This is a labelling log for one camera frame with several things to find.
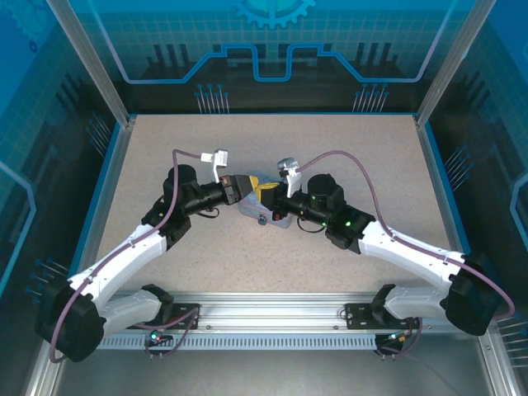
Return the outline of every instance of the blue frame border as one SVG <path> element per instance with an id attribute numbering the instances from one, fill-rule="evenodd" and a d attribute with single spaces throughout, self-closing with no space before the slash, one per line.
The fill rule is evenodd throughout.
<path id="1" fill-rule="evenodd" d="M 99 204 L 99 200 L 101 198 L 102 187 L 105 184 L 106 175 L 110 167 L 110 161 L 116 148 L 117 139 L 120 135 L 120 129 L 120 124 L 116 122 L 114 131 L 112 132 L 110 143 L 108 144 L 105 160 L 102 163 L 101 172 L 99 173 L 99 177 L 97 178 L 97 184 L 92 195 L 92 201 L 90 202 L 90 206 L 88 207 L 88 212 L 86 214 L 84 224 L 82 225 L 81 235 L 79 236 L 77 247 L 75 248 L 75 253 L 73 254 L 72 265 L 69 268 L 68 277 L 75 275 L 78 271 L 79 265 L 81 264 L 81 256 L 83 255 L 83 250 L 86 245 L 88 233 L 90 232 L 90 228 L 92 227 L 93 217 L 96 212 L 97 205 Z"/>
<path id="2" fill-rule="evenodd" d="M 420 70 L 418 71 L 418 74 L 414 78 L 367 78 L 362 77 L 359 72 L 352 67 L 352 65 L 348 62 L 345 57 L 337 51 L 326 51 L 324 49 L 324 43 L 319 42 L 298 42 L 294 44 L 290 44 L 288 46 L 288 50 L 286 51 L 286 71 L 284 77 L 261 77 L 259 73 L 258 68 L 258 51 L 257 47 L 254 44 L 251 43 L 230 43 L 230 44 L 222 44 L 220 45 L 220 52 L 209 52 L 204 54 L 200 60 L 192 67 L 189 72 L 183 77 L 183 78 L 167 78 L 167 79 L 145 79 L 145 80 L 137 80 L 132 79 L 128 76 L 125 67 L 123 66 L 123 63 L 120 60 L 119 55 L 117 54 L 117 50 L 114 47 L 110 36 L 108 35 L 108 32 L 106 31 L 106 28 L 104 24 L 102 23 L 101 17 L 99 15 L 99 12 L 96 9 L 96 6 L 93 2 L 93 0 L 87 0 L 88 6 L 92 10 L 93 17 L 96 20 L 96 23 L 101 30 L 101 33 L 103 35 L 103 38 L 106 42 L 106 45 L 109 49 L 109 51 L 112 54 L 112 57 L 115 61 L 115 65 L 120 71 L 121 77 L 131 85 L 144 85 L 144 84 L 185 84 L 187 83 L 195 74 L 200 70 L 200 68 L 209 60 L 214 58 L 227 58 L 228 56 L 228 50 L 231 49 L 245 49 L 245 50 L 251 50 L 252 52 L 252 68 L 253 68 L 253 77 L 256 81 L 260 83 L 285 83 L 291 79 L 292 76 L 292 65 L 293 65 L 293 51 L 296 49 L 316 49 L 317 50 L 317 56 L 320 57 L 332 57 L 335 58 L 337 61 L 339 61 L 342 66 L 352 75 L 354 76 L 358 82 L 360 83 L 417 83 L 422 79 L 423 74 L 426 71 L 426 68 L 432 58 L 432 55 L 434 54 L 436 47 L 438 46 L 438 43 L 443 35 L 444 29 L 446 28 L 447 22 L 450 20 L 451 14 L 455 10 L 455 6 L 458 0 L 452 0 L 450 3 L 450 7 L 447 9 L 444 19 L 442 20 L 442 23 L 440 27 L 438 28 L 438 31 L 436 32 L 435 38 L 431 43 L 431 47 L 427 51 L 426 57 L 423 60 L 422 66 L 420 67 Z"/>
<path id="3" fill-rule="evenodd" d="M 6 163 L 2 161 L 0 161 L 0 172 L 5 172 L 11 179 L 15 181 L 16 184 L 18 184 L 20 187 L 26 190 L 27 200 L 30 206 L 30 212 L 26 217 L 26 222 L 24 223 L 24 227 L 22 228 L 22 231 L 20 232 L 20 235 L 18 236 L 18 239 L 16 240 L 15 247 L 13 248 L 11 256 L 9 257 L 9 261 L 7 262 L 6 269 L 2 274 L 2 278 L 0 278 L 0 298 L 1 298 L 4 290 L 6 289 L 7 281 L 9 281 L 9 278 L 13 271 L 13 267 L 17 263 L 18 255 L 20 254 L 22 246 L 24 245 L 24 242 L 26 241 L 27 234 L 30 231 L 31 223 L 33 223 L 33 219 L 35 218 L 36 203 L 35 203 L 35 193 L 33 192 L 33 186 L 22 175 L 13 171 L 8 165 L 6 165 Z"/>
<path id="4" fill-rule="evenodd" d="M 522 242 L 525 244 L 526 250 L 528 250 L 528 233 L 526 233 L 525 225 L 522 223 L 521 217 L 517 212 L 517 201 L 519 200 L 519 191 L 520 189 L 528 183 L 528 172 L 519 177 L 515 184 L 513 185 L 513 191 L 511 192 L 511 201 L 510 201 L 510 213 L 515 222 L 515 226 L 521 235 Z"/>
<path id="5" fill-rule="evenodd" d="M 438 149 L 438 145 L 436 144 L 435 136 L 432 133 L 432 128 L 429 124 L 429 121 L 425 124 L 425 131 L 427 134 L 427 139 L 429 140 L 429 144 L 431 145 L 432 154 L 435 158 L 436 168 L 438 169 L 438 173 L 440 174 L 442 188 L 444 189 L 445 196 L 447 197 L 447 205 L 449 206 L 449 210 L 453 215 L 453 220 L 455 221 L 456 233 L 458 234 L 460 245 L 464 253 L 469 253 L 471 251 L 471 248 L 469 247 L 468 237 L 465 233 L 464 225 L 462 225 L 462 219 L 460 218 L 459 208 L 456 205 L 455 196 L 453 195 L 453 191 L 450 188 L 446 169 L 444 168 L 444 163 L 442 162 L 440 156 L 440 150 Z"/>

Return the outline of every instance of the speckled tabletop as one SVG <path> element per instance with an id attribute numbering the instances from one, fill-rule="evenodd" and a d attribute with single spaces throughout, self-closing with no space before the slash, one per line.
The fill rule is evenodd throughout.
<path id="1" fill-rule="evenodd" d="M 163 193 L 173 148 L 191 153 L 229 151 L 220 174 L 259 170 L 276 175 L 276 163 L 299 164 L 330 149 L 354 153 L 365 165 L 385 221 L 402 233 L 447 248 L 446 231 L 410 115 L 140 115 L 115 191 L 99 257 L 122 242 Z M 198 182 L 210 182 L 208 164 L 191 164 Z M 368 186 L 344 157 L 326 158 L 303 172 L 304 184 L 330 172 L 350 205 L 374 213 Z M 214 220 L 191 218 L 192 228 L 168 253 L 123 288 L 154 283 L 165 290 L 200 292 L 377 291 L 383 284 L 417 284 L 412 274 L 381 260 L 334 247 L 324 234 L 261 226 L 234 206 Z"/>

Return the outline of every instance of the yellow object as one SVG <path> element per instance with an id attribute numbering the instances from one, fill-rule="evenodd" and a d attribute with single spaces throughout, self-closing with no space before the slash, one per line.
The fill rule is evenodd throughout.
<path id="1" fill-rule="evenodd" d="M 249 180 L 251 181 L 251 187 L 253 187 L 253 190 L 255 191 L 255 189 L 258 187 L 258 177 L 250 176 Z"/>
<path id="2" fill-rule="evenodd" d="M 274 182 L 271 182 L 271 183 L 266 183 L 266 184 L 261 184 L 257 187 L 255 187 L 255 192 L 257 193 L 257 199 L 259 202 L 262 202 L 261 201 L 261 195 L 262 195 L 262 190 L 270 190 L 272 188 L 276 188 L 279 186 L 280 183 L 278 183 L 277 181 L 274 181 Z"/>

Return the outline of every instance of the gear logo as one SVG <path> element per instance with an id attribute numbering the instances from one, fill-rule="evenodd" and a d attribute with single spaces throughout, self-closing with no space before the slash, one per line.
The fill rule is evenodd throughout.
<path id="1" fill-rule="evenodd" d="M 44 0 L 0 0 L 0 12 L 10 11 L 16 25 L 33 42 L 48 24 L 46 7 Z"/>
<path id="2" fill-rule="evenodd" d="M 315 0 L 233 0 L 240 17 L 247 22 L 256 22 L 258 27 L 277 25 L 286 27 L 297 23 L 298 16 L 306 16 L 308 7 L 315 6 Z"/>

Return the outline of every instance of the white bracket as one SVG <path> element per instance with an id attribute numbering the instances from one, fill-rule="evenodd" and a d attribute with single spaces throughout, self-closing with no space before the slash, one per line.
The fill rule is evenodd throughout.
<path id="1" fill-rule="evenodd" d="M 288 183 L 288 198 L 294 194 L 294 192 L 300 190 L 302 176 L 300 172 L 297 172 L 299 169 L 299 163 L 293 158 L 285 158 L 282 161 L 277 163 L 277 168 L 281 171 L 281 177 L 286 179 Z"/>
<path id="2" fill-rule="evenodd" d="M 215 182 L 220 183 L 220 178 L 218 177 L 218 168 L 228 166 L 228 151 L 218 148 L 212 154 L 202 153 L 200 160 L 203 163 L 211 164 L 211 176 Z"/>

